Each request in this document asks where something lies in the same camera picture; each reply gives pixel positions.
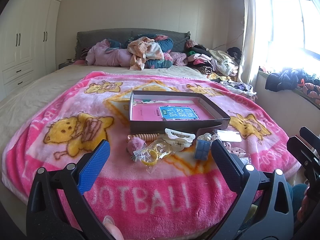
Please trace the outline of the person's left hand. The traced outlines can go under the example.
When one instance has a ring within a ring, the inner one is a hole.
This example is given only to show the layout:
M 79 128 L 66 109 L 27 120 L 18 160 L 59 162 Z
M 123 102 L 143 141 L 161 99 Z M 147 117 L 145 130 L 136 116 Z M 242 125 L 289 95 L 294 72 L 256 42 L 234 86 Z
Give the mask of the person's left hand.
M 123 234 L 119 228 L 115 226 L 115 222 L 111 216 L 106 215 L 104 217 L 103 225 L 116 240 L 124 240 Z

